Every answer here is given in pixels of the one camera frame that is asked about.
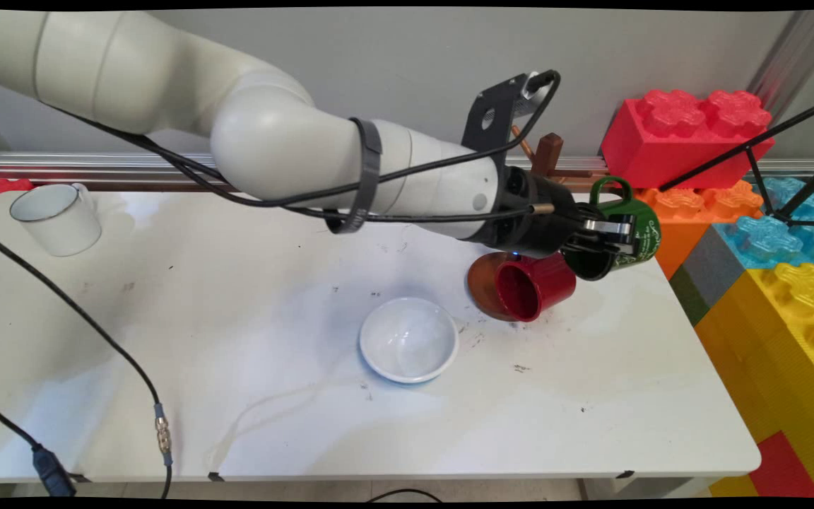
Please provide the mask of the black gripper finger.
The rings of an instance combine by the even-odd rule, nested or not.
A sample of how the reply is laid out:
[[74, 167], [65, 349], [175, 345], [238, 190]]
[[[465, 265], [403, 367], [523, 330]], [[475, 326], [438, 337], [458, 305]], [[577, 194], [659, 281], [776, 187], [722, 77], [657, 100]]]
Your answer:
[[563, 245], [563, 255], [566, 259], [571, 257], [612, 257], [613, 246], [600, 240], [571, 240]]
[[637, 217], [608, 216], [607, 219], [586, 219], [579, 229], [579, 245], [597, 252], [637, 254]]

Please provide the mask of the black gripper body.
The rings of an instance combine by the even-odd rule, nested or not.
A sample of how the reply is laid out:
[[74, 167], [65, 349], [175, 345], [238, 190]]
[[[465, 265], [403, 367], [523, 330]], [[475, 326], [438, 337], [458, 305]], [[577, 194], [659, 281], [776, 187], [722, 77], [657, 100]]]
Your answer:
[[523, 257], [545, 258], [559, 251], [584, 222], [566, 187], [522, 168], [502, 168], [494, 212], [534, 205], [552, 205], [553, 211], [489, 220], [481, 228], [481, 244]]

